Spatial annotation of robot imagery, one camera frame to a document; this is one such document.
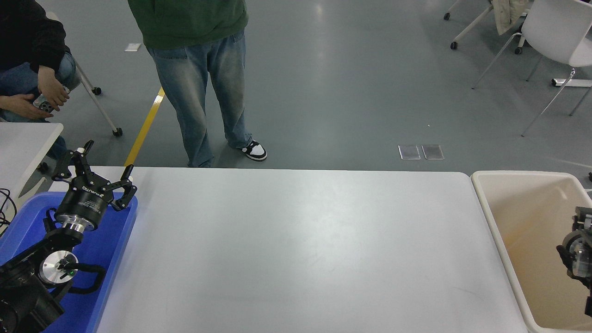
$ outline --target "chair wheel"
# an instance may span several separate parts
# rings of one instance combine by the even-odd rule
[[[42,173],[45,174],[48,170],[49,170],[49,166],[47,165],[47,163],[45,162],[41,162],[39,163],[39,165],[37,166],[37,170]]]

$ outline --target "white tabletop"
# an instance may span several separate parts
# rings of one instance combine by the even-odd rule
[[[0,188],[16,199],[63,129],[54,123],[0,123]]]
[[[99,333],[527,332],[464,174],[132,176],[137,220]]]

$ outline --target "blue plastic tray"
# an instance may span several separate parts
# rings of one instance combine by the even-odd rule
[[[64,194],[64,192],[40,193],[25,202],[4,236],[0,238],[2,264],[43,239],[45,212],[49,208],[57,208]],[[119,198],[121,193],[115,193],[115,196]],[[137,204],[138,200],[134,197],[128,208],[120,212],[116,212],[109,206],[99,228],[84,233],[82,243],[74,247],[73,253],[80,262],[101,265],[107,269],[105,280],[101,288],[94,293],[67,294],[60,302],[66,313],[44,332],[96,332],[120,259],[130,237],[131,228],[136,220]],[[79,271],[74,277],[74,286],[89,287],[94,282],[94,278],[95,274]]]

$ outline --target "person sitting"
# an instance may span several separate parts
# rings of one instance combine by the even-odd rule
[[[32,102],[43,94],[60,111],[69,98],[64,87],[81,82],[62,23],[48,19],[34,0],[2,0],[0,32],[0,118],[47,123],[53,115]],[[66,150],[59,136],[47,156],[58,159]]]

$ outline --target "yellow floor line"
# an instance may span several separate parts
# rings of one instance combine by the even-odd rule
[[[160,91],[158,92],[158,95],[154,99],[154,103],[152,103],[152,107],[150,108],[150,112],[148,112],[148,116],[146,117],[146,120],[144,121],[144,125],[142,125],[142,128],[140,129],[140,133],[138,133],[138,136],[136,137],[136,141],[134,142],[134,145],[131,147],[130,154],[127,155],[126,162],[123,164],[124,167],[127,165],[130,165],[130,164],[134,164],[134,161],[136,160],[136,157],[138,157],[138,153],[140,152],[140,148],[142,148],[142,144],[144,143],[144,139],[146,138],[146,135],[148,134],[148,131],[150,130],[150,126],[152,126],[152,122],[154,121],[154,118],[156,117],[156,113],[158,112],[158,108],[160,107],[160,103],[162,103],[162,100],[164,97],[165,97],[165,91],[164,91],[164,89],[162,89],[162,87],[160,87]]]

